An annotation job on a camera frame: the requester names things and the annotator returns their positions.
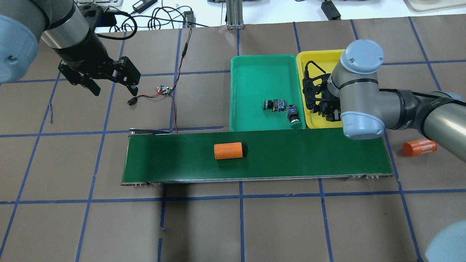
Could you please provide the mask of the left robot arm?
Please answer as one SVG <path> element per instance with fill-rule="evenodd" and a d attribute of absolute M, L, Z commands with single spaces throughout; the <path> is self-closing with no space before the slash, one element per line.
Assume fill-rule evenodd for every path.
<path fill-rule="evenodd" d="M 61 58 L 58 70 L 71 85 L 100 94 L 96 79 L 107 79 L 138 94 L 141 73 L 130 58 L 112 60 L 96 34 L 99 25 L 115 25 L 115 16 L 128 13 L 73 0 L 2 0 L 0 10 L 0 81 L 22 79 L 35 60 L 39 40 Z"/>

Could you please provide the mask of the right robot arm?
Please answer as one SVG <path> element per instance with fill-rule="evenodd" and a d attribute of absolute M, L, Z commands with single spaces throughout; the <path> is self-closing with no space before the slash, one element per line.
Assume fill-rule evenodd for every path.
<path fill-rule="evenodd" d="M 330 122 L 341 121 L 349 139 L 377 139 L 386 129 L 415 129 L 465 161 L 465 101 L 461 96 L 379 88 L 377 72 L 383 62 L 383 49 L 374 40 L 353 41 L 331 73 L 323 71 L 310 78 L 305 72 L 306 107 Z"/>

